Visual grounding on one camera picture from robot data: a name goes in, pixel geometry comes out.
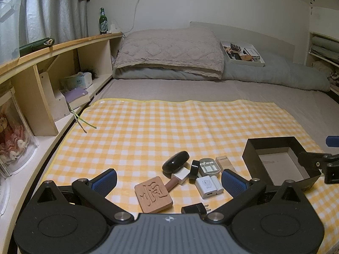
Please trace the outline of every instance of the wooden stamp handle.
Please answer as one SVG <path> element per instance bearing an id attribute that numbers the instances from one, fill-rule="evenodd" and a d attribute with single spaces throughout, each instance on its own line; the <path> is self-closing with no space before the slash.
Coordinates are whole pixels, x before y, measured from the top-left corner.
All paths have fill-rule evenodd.
<path id="1" fill-rule="evenodd" d="M 178 184 L 179 180 L 177 177 L 171 178 L 171 180 L 165 184 L 165 188 L 167 189 L 167 192 L 170 192 L 174 186 Z"/>

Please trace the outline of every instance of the white wall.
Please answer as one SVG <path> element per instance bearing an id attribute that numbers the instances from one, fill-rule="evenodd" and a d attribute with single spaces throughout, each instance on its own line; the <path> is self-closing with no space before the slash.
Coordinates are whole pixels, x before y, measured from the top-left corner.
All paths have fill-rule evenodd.
<path id="1" fill-rule="evenodd" d="M 339 10 L 314 7 L 310 17 L 310 31 L 339 39 Z"/>
<path id="2" fill-rule="evenodd" d="M 91 0 L 89 34 L 99 33 L 100 7 L 108 22 L 114 18 L 123 31 L 132 27 L 137 0 Z M 300 0 L 140 0 L 134 30 L 183 28 L 190 21 L 218 23 L 253 30 L 296 45 L 294 61 L 304 63 L 309 7 Z"/>

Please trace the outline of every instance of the black open box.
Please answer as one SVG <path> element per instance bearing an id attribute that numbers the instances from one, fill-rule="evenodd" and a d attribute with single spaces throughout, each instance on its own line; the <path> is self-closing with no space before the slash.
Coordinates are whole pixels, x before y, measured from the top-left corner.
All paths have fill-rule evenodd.
<path id="1" fill-rule="evenodd" d="M 249 138 L 242 158 L 252 178 L 275 186 L 292 179 L 306 191 L 321 176 L 321 172 L 302 167 L 298 163 L 300 152 L 305 152 L 305 149 L 294 136 Z"/>

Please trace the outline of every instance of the gray curtain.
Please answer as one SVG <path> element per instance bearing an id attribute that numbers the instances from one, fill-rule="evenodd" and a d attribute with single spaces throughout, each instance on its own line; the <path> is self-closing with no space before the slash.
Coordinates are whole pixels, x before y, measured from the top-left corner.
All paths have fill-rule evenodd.
<path id="1" fill-rule="evenodd" d="M 88 37 L 87 0 L 22 0 L 20 46 L 46 37 L 55 44 Z"/>

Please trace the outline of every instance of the green beer bottle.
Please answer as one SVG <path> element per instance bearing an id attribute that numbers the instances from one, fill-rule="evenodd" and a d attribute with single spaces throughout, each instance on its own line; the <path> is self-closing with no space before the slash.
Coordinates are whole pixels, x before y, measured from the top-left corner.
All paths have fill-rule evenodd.
<path id="1" fill-rule="evenodd" d="M 106 34 L 108 31 L 108 24 L 104 8 L 100 8 L 99 24 L 100 24 L 100 34 L 101 35 Z"/>

